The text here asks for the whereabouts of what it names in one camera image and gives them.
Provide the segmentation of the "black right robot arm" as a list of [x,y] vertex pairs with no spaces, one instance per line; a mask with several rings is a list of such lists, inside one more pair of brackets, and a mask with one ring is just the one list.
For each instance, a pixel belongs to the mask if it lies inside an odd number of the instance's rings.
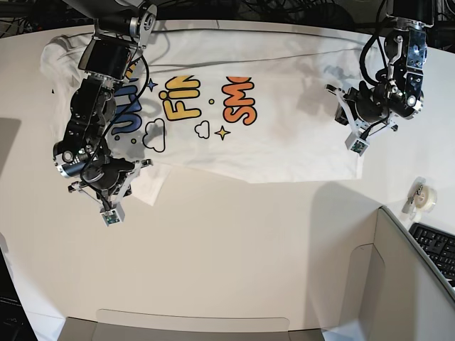
[[63,140],[53,149],[61,175],[79,180],[73,190],[92,189],[101,213],[111,215],[143,162],[114,158],[107,132],[120,115],[114,93],[126,78],[134,58],[141,58],[156,21],[152,1],[69,1],[68,5],[94,21],[95,33],[82,54],[79,69],[87,73],[70,101],[70,120]]

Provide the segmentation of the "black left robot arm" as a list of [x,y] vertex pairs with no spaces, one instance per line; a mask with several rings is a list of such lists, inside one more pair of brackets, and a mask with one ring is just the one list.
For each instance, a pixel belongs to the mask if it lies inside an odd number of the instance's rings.
[[338,100],[335,120],[351,129],[348,150],[362,154],[371,134],[396,131],[395,117],[412,119],[421,111],[427,29],[434,25],[434,11],[434,1],[382,1],[375,31],[360,53],[362,81],[348,91],[326,85]]

